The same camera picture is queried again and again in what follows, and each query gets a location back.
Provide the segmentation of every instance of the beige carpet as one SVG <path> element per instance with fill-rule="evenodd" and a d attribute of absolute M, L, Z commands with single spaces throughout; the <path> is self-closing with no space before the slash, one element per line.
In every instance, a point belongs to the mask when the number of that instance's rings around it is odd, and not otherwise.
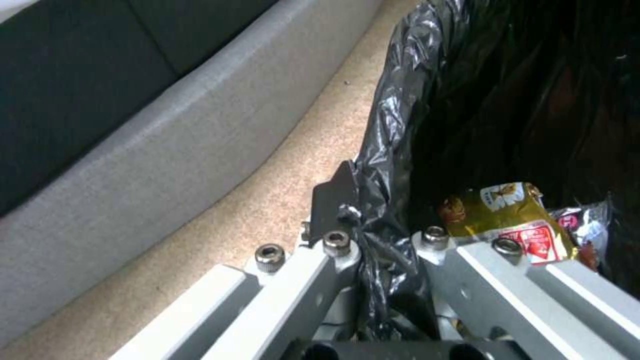
<path fill-rule="evenodd" d="M 3 359 L 103 359 L 217 263 L 292 249 L 311 191 L 359 150 L 391 31 L 419 0 L 386 0 L 294 131 L 243 184 L 162 243 L 0 350 Z"/>

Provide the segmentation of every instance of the wrapper logo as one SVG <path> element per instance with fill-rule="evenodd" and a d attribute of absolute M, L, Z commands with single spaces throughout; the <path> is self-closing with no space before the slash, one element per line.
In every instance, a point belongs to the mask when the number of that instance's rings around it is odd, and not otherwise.
<path fill-rule="evenodd" d="M 575 215 L 566 215 L 558 219 L 558 224 L 565 229 L 575 229 L 578 227 L 578 218 Z"/>
<path fill-rule="evenodd" d="M 491 211 L 500 210 L 524 200 L 522 183 L 508 183 L 480 190 L 480 198 Z"/>

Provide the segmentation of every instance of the plastic bag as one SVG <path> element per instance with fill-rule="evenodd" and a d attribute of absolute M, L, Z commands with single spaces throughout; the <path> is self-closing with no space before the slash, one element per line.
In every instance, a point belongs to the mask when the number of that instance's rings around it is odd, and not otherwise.
<path fill-rule="evenodd" d="M 361 338 L 438 337 L 408 237 L 447 195 L 510 181 L 550 208 L 611 191 L 608 276 L 640 296 L 636 4 L 432 1 L 396 26 L 353 174 Z"/>

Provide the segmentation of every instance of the metal bar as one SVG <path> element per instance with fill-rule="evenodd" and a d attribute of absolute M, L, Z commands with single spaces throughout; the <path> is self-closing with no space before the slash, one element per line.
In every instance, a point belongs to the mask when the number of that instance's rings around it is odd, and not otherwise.
<path fill-rule="evenodd" d="M 575 261 L 532 267 L 527 276 L 629 358 L 640 356 L 640 303 Z"/>
<path fill-rule="evenodd" d="M 533 358 L 622 358 L 487 243 L 448 250 L 441 265 L 424 263 L 437 293 L 477 336 L 501 328 Z"/>
<path fill-rule="evenodd" d="M 216 265 L 111 359 L 196 359 L 259 289 L 255 276 Z"/>
<path fill-rule="evenodd" d="M 311 338 L 346 285 L 339 275 L 321 246 L 296 249 L 203 359 L 276 359 L 294 339 Z"/>

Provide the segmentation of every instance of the yellow snack wrapper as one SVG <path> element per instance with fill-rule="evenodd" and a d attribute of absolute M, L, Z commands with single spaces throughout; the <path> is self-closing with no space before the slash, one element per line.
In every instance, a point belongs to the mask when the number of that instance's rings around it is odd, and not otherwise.
<path fill-rule="evenodd" d="M 530 183 L 507 183 L 450 196 L 438 213 L 458 245 L 511 238 L 532 264 L 564 260 L 575 247 L 541 197 Z"/>

